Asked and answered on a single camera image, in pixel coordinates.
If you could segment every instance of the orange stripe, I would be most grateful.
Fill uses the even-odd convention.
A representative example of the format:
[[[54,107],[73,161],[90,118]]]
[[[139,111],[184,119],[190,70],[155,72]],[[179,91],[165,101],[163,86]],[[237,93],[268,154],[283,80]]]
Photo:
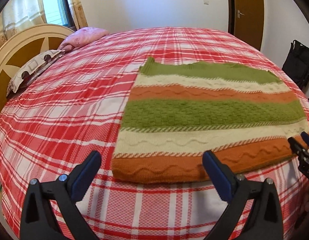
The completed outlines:
[[[131,90],[129,100],[143,99],[189,99],[189,100],[223,100],[239,99],[253,102],[280,102],[289,103],[296,100],[292,91],[280,94],[243,93],[231,89],[226,90],[208,90],[201,88],[185,88],[181,85],[172,86],[152,86],[152,87],[134,87]]]
[[[300,136],[295,137],[308,148]],[[236,146],[215,152],[234,173],[256,170],[294,157],[287,139],[273,139]],[[136,183],[176,183],[208,180],[202,157],[154,156],[148,158],[113,158],[116,179]]]

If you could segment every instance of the folded knit sweater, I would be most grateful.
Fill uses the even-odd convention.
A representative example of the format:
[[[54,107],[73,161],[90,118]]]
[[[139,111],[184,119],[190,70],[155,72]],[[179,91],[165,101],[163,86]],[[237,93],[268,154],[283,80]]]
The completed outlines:
[[[295,94],[269,71],[197,62],[140,67],[112,157],[115,178],[201,181],[202,153],[212,150],[233,172],[292,157],[287,141],[309,133]]]

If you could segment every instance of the metal bolt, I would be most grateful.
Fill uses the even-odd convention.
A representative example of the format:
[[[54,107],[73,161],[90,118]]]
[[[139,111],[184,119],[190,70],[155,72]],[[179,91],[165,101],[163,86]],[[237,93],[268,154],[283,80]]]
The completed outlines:
[[[59,181],[65,181],[67,179],[67,175],[66,174],[62,174],[59,176]]]
[[[238,174],[237,175],[237,180],[243,181],[243,180],[245,180],[245,176],[243,176],[242,174]]]
[[[274,181],[273,181],[272,178],[267,178],[267,179],[266,179],[266,182],[267,182],[269,185],[271,185],[271,184],[274,183]]]
[[[31,184],[31,185],[36,185],[37,182],[38,182],[37,179],[32,179],[32,180],[30,180],[30,184]]]

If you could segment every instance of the brown wooden door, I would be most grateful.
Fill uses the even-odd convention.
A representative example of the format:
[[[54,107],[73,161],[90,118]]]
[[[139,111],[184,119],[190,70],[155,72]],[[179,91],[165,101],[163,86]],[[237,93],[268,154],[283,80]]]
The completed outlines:
[[[263,24],[263,0],[235,0],[234,36],[260,50]]]

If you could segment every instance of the sheer curtain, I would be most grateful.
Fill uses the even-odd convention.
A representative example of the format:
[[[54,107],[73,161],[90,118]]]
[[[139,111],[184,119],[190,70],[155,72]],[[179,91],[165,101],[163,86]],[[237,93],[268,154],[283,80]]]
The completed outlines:
[[[80,0],[68,0],[68,3],[77,30],[83,27],[88,27]]]
[[[43,0],[10,0],[0,13],[0,48],[14,34],[46,22]]]

